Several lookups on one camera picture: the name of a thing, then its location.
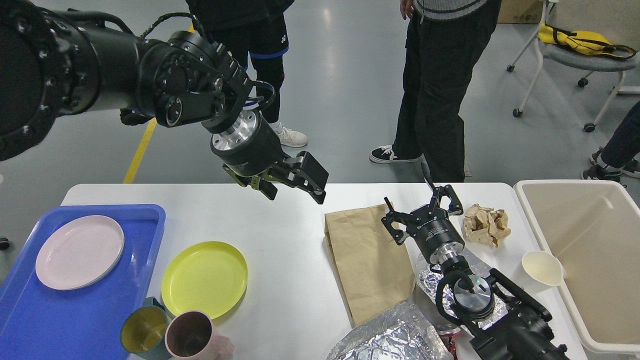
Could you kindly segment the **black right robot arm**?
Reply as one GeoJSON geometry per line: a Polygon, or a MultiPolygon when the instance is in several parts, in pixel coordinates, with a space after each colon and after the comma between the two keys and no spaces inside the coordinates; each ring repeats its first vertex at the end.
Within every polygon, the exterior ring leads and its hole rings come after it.
{"type": "Polygon", "coordinates": [[[496,268],[481,276],[463,255],[465,241],[450,221],[462,203],[449,184],[430,183],[430,202],[409,213],[395,210],[386,198],[381,222],[393,241],[413,239],[441,278],[433,297],[438,313],[466,328],[482,360],[566,360],[567,346],[554,345],[551,313],[496,268]]]}

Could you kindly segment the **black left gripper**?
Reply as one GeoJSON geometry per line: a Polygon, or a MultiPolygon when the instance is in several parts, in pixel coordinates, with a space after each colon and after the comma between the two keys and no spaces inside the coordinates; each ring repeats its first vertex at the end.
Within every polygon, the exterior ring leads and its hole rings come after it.
{"type": "Polygon", "coordinates": [[[283,183],[308,193],[322,205],[329,172],[308,151],[286,156],[279,137],[260,111],[242,111],[230,128],[211,137],[211,151],[222,168],[241,187],[251,186],[273,201],[283,183]]]}

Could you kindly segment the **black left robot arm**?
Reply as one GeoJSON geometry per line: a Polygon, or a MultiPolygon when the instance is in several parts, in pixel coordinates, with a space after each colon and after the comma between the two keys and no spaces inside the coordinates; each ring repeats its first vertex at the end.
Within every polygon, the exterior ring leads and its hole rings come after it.
{"type": "Polygon", "coordinates": [[[185,30],[147,39],[109,13],[28,0],[3,0],[0,11],[2,161],[39,145],[58,117],[117,109],[128,125],[201,123],[238,185],[274,199],[282,183],[324,203],[329,173],[310,152],[285,153],[262,117],[274,87],[222,44],[185,30]]]}

